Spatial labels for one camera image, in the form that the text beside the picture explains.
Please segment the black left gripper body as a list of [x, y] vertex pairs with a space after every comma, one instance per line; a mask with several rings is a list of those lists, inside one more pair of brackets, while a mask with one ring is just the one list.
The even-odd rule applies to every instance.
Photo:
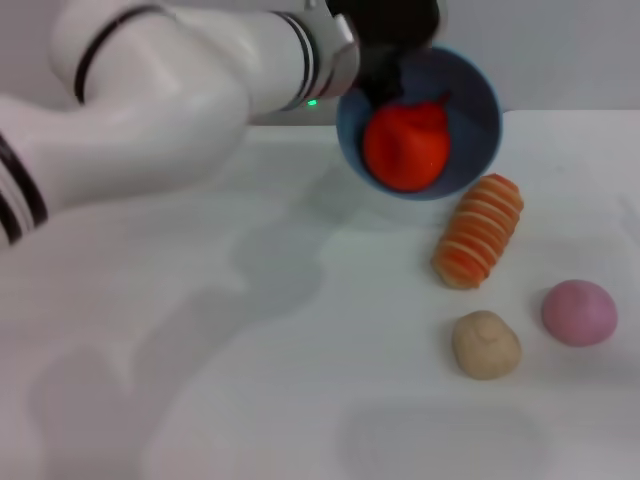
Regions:
[[431, 44], [443, 19], [436, 0], [334, 0], [327, 6], [355, 30], [359, 71], [354, 87], [401, 84], [400, 61]]

